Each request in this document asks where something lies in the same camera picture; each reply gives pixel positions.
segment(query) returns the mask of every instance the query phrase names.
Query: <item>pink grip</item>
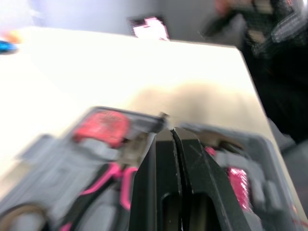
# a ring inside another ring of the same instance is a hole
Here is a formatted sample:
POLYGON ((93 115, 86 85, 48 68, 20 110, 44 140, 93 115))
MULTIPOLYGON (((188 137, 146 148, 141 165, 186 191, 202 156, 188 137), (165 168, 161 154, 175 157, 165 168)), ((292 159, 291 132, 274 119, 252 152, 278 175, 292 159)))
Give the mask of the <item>pink grip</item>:
POLYGON ((131 182, 132 182, 132 174, 138 171, 136 167, 129 167, 125 169, 123 173, 122 179, 122 192, 120 196, 120 203, 126 209, 130 210, 130 190, 131 190, 131 182))
POLYGON ((229 168, 229 180, 235 192, 236 198, 243 210, 250 210, 248 194, 248 178, 244 170, 238 168, 229 168))
POLYGON ((72 224, 68 223, 66 225, 63 225, 60 229, 60 231, 70 231, 72 224))
POLYGON ((121 175, 121 167, 117 163, 110 163, 109 169, 102 175, 89 189, 81 192, 80 195, 87 195, 99 190, 111 177, 119 177, 121 175))

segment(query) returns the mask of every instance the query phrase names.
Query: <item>blue object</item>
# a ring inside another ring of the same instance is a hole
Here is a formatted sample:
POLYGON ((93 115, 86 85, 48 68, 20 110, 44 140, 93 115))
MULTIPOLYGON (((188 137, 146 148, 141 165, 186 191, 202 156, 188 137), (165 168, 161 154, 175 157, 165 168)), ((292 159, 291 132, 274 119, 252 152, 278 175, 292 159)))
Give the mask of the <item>blue object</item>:
POLYGON ((9 42, 0 41, 0 54, 10 53, 17 50, 17 47, 9 42))

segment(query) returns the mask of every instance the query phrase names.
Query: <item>pink handle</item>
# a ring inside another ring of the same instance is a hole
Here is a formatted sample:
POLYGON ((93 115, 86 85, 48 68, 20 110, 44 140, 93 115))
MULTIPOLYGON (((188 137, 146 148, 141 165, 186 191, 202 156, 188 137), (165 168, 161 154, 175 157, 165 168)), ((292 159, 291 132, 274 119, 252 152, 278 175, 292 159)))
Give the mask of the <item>pink handle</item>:
POLYGON ((137 171, 137 167, 128 167, 124 170, 123 173, 120 203, 126 210, 130 210, 130 191, 132 190, 131 182, 133 180, 131 175, 137 171))
POLYGON ((116 178, 121 176, 121 167, 112 162, 109 164, 109 169, 89 188, 81 192, 80 195, 87 195, 94 193, 99 190, 111 177, 115 176, 116 178))

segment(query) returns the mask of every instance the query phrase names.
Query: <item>tool kit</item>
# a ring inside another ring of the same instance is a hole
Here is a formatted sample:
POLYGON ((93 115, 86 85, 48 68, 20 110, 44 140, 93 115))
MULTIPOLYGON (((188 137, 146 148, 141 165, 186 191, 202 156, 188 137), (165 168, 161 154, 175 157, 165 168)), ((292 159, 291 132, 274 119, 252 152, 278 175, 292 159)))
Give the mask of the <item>tool kit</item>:
POLYGON ((93 108, 19 158, 0 231, 302 231, 272 144, 167 115, 93 108))
POLYGON ((43 135, 19 156, 33 168, 0 202, 0 231, 126 230, 133 176, 164 116, 98 107, 62 138, 43 135))

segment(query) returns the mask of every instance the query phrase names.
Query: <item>gray plastic case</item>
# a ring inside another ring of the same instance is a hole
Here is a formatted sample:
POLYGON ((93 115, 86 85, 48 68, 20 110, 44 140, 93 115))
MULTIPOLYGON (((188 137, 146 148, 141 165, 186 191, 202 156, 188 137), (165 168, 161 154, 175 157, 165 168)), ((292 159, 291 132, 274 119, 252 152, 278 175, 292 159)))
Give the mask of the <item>gray plastic case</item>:
MULTIPOLYGON (((217 155, 222 167, 239 167, 247 171, 250 201, 253 212, 261 219, 265 231, 303 231, 300 219, 293 210, 293 200, 272 143, 253 133, 227 130, 196 123, 181 123, 180 128, 191 131, 214 131, 238 140, 247 150, 250 160, 241 156, 226 158, 217 155)), ((251 227, 258 226, 257 219, 245 212, 251 227)))
MULTIPOLYGON (((124 113, 130 119, 129 133, 148 132, 160 119, 129 111, 107 107, 95 107, 62 138, 50 135, 41 136, 19 158, 33 168, 0 202, 0 213, 21 203, 39 203, 47 208, 54 228, 77 198, 80 191, 88 185, 92 175, 101 164, 117 159, 121 150, 107 148, 104 155, 92 155, 87 149, 72 141, 73 131, 93 113, 112 110, 124 113)), ((147 137, 147 153, 155 134, 147 137)), ((80 225, 81 231, 106 231, 118 206, 119 187, 114 185, 92 204, 80 225)), ((39 218, 29 214, 18 218, 12 231, 33 231, 40 224, 39 218)))

